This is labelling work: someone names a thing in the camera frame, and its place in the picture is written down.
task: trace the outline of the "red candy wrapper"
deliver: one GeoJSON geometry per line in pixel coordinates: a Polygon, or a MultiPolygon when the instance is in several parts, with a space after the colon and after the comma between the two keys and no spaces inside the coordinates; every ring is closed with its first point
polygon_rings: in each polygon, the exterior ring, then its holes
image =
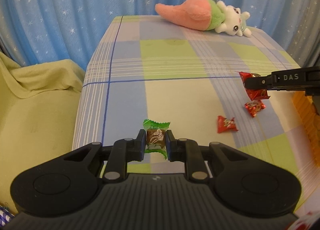
{"type": "Polygon", "coordinates": [[[235,123],[235,119],[224,118],[223,116],[218,116],[218,133],[225,131],[238,131],[235,123]]]}
{"type": "Polygon", "coordinates": [[[249,114],[252,117],[256,117],[257,113],[262,109],[265,109],[265,104],[261,100],[255,100],[244,104],[244,107],[247,109],[249,114]]]}
{"type": "MultiPolygon", "coordinates": [[[[252,73],[246,73],[246,72],[239,72],[243,86],[244,82],[247,78],[252,78],[254,75],[252,73]]],[[[249,98],[251,101],[253,100],[262,100],[262,99],[269,99],[268,92],[266,89],[260,89],[260,90],[252,90],[252,89],[246,89],[244,87],[245,91],[247,92],[249,98]]]]}

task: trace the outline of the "stuffed bunny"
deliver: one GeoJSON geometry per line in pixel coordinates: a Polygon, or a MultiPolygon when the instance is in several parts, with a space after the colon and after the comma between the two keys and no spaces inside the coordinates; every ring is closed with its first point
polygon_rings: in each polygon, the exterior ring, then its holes
{"type": "Polygon", "coordinates": [[[217,6],[225,14],[224,22],[215,28],[217,33],[226,32],[229,35],[251,36],[251,31],[247,28],[246,20],[249,19],[249,12],[241,13],[240,8],[232,5],[226,6],[223,1],[218,1],[217,6]]]}

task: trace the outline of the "yellow blanket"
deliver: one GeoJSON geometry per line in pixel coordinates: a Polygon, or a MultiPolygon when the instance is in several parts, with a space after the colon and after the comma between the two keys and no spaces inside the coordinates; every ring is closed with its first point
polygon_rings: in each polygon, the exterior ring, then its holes
{"type": "Polygon", "coordinates": [[[0,203],[22,171],[71,150],[85,72],[71,60],[20,67],[0,52],[0,203]]]}

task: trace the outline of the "plush toy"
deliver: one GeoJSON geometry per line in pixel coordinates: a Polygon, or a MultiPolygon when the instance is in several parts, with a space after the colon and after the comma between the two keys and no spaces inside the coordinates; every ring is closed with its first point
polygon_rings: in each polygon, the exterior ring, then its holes
{"type": "Polygon", "coordinates": [[[217,6],[225,14],[224,22],[215,28],[217,33],[226,32],[229,35],[251,36],[251,31],[247,28],[246,20],[249,19],[249,12],[241,13],[240,8],[232,5],[226,6],[223,1],[218,1],[217,6]]]}
{"type": "Polygon", "coordinates": [[[186,28],[208,31],[215,29],[217,33],[250,36],[246,26],[250,17],[248,12],[241,14],[239,8],[226,6],[222,1],[186,0],[181,5],[156,4],[156,12],[166,20],[186,28]]]}

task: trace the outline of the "table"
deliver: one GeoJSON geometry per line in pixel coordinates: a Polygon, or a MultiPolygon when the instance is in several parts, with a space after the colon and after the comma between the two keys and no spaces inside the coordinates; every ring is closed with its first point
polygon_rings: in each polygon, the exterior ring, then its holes
{"type": "MultiPolygon", "coordinates": [[[[294,173],[303,187],[298,213],[305,213],[306,204],[315,206],[314,200],[320,203],[320,170],[293,93],[270,92],[256,118],[244,108],[249,98],[238,71],[265,76],[299,67],[264,31],[251,30],[247,38],[194,31],[159,16],[116,17],[87,67],[73,149],[135,138],[146,118],[170,121],[176,138],[222,142],[294,173]],[[239,131],[218,134],[218,115],[235,117],[239,131]]],[[[174,173],[184,166],[149,153],[128,171],[174,173]]]]}

